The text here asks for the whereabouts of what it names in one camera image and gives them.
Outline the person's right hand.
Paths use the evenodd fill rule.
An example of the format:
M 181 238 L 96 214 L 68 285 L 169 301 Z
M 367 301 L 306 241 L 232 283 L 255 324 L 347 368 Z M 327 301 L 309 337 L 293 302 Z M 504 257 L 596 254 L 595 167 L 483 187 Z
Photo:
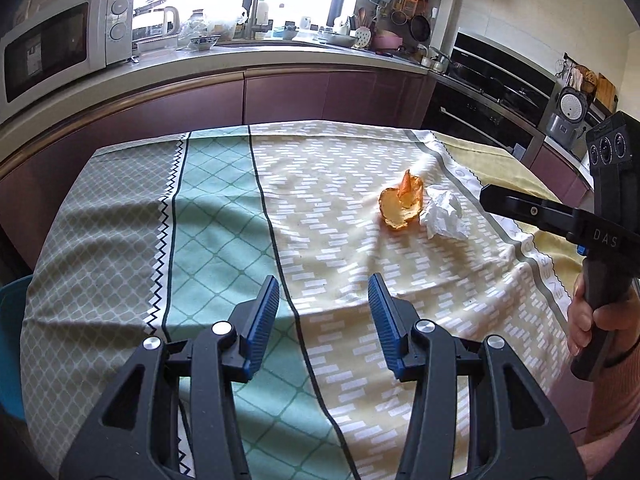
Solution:
M 613 333 L 607 360 L 622 356 L 639 339 L 639 297 L 634 286 L 622 301 L 607 304 L 593 310 L 586 300 L 586 285 L 582 274 L 574 284 L 572 302 L 568 314 L 568 348 L 572 356 L 578 356 L 590 343 L 594 329 Z

